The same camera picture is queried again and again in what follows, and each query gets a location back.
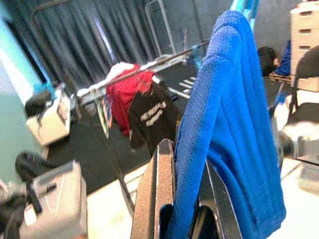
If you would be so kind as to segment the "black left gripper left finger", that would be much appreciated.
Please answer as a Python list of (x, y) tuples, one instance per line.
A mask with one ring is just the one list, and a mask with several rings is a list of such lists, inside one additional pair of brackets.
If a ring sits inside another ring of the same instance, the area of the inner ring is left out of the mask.
[(173, 142), (162, 140), (139, 182), (132, 222), (132, 239), (163, 239), (175, 198)]

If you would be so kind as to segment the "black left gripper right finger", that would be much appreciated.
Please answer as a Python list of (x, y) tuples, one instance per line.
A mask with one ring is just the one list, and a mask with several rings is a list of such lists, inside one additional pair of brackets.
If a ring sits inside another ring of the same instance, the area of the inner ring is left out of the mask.
[(193, 239), (241, 239), (228, 190), (207, 160), (198, 193)]

